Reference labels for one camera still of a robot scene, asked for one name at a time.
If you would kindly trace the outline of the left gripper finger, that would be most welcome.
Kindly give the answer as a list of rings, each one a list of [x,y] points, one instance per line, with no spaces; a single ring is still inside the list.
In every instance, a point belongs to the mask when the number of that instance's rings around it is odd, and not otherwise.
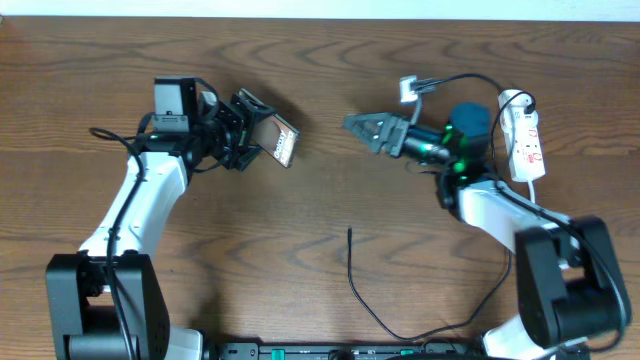
[[[239,156],[236,159],[234,168],[238,171],[244,171],[261,152],[262,148],[259,145],[247,146],[245,149],[239,152]]]
[[[256,118],[266,118],[275,114],[275,109],[272,106],[266,105],[245,88],[241,88],[236,96],[242,106]]]

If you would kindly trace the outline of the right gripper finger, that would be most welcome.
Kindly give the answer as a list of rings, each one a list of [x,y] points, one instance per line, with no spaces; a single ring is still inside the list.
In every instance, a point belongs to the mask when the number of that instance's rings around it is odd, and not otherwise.
[[[384,133],[383,127],[378,124],[373,125],[345,125],[358,140],[365,144],[373,153],[379,153],[387,142],[388,136]]]
[[[349,114],[344,118],[343,127],[352,131],[376,131],[391,116],[389,112]]]

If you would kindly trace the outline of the Samsung Galaxy smartphone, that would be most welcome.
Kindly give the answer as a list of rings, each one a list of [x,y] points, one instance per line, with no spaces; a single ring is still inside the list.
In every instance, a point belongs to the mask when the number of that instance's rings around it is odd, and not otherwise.
[[[255,127],[252,139],[284,168],[290,168],[300,132],[279,114],[261,120]]]

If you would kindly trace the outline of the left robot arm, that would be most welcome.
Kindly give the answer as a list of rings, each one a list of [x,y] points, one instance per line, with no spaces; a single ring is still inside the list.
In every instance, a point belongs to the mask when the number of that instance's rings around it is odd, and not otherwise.
[[[198,77],[154,80],[154,111],[136,134],[91,128],[127,151],[124,181],[95,232],[45,272],[59,359],[213,359],[203,332],[171,324],[153,257],[177,200],[201,162],[244,170],[260,153],[255,126],[275,109],[245,89],[229,101]]]

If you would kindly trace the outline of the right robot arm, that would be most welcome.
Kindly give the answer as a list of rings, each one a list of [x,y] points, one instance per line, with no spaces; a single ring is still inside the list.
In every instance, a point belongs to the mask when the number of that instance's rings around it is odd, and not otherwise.
[[[344,127],[374,153],[432,166],[442,208],[507,248],[516,261],[517,315],[481,338],[485,359],[585,359],[588,340],[620,342],[632,320],[606,224],[571,219],[510,189],[486,162],[490,114],[456,106],[443,131],[390,112],[348,115]]]

